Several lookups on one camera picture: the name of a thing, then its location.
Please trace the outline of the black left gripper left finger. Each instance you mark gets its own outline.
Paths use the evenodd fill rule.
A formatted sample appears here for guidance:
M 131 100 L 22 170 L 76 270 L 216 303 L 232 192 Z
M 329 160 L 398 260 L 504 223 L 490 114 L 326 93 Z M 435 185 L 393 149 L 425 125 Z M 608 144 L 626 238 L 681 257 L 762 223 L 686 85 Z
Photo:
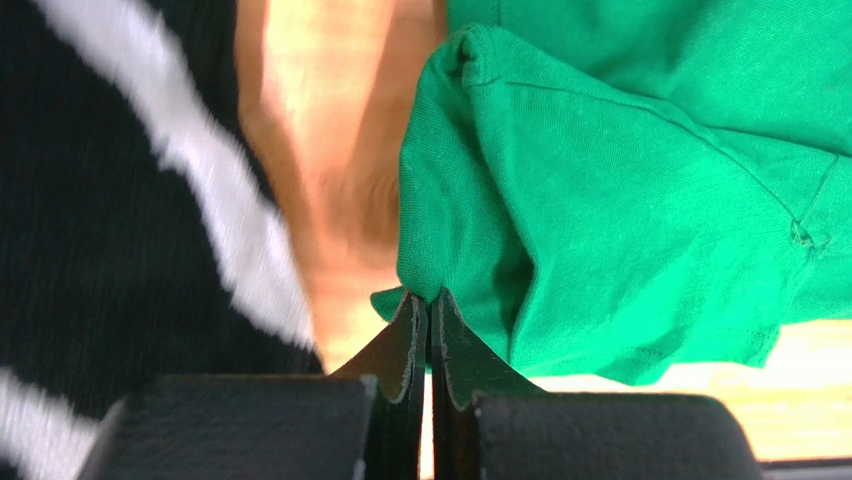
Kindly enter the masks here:
M 415 479 L 427 306 L 329 375 L 172 376 L 118 402 L 83 479 Z

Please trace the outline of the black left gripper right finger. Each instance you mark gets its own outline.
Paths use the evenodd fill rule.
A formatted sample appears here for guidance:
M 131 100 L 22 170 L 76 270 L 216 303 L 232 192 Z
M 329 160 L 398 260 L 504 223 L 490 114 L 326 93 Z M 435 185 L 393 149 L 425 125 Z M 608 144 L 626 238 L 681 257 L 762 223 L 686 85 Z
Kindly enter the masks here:
M 438 479 L 758 479 L 738 421 L 702 395 L 551 393 L 431 306 Z

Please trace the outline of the zebra striped pillow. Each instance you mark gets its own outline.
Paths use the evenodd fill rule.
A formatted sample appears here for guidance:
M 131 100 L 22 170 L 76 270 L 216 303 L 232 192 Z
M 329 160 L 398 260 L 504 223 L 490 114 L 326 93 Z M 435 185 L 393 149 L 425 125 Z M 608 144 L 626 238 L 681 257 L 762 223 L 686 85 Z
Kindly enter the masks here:
M 233 1 L 1 5 L 1 475 L 73 479 L 162 375 L 321 371 L 243 135 Z

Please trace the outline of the green t shirt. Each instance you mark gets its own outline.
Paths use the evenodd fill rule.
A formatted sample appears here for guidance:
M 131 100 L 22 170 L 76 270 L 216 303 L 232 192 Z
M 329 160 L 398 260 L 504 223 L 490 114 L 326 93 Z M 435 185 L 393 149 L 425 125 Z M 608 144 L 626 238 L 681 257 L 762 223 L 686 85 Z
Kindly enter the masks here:
M 847 1 L 450 1 L 399 158 L 401 288 L 525 375 L 762 366 L 851 315 Z

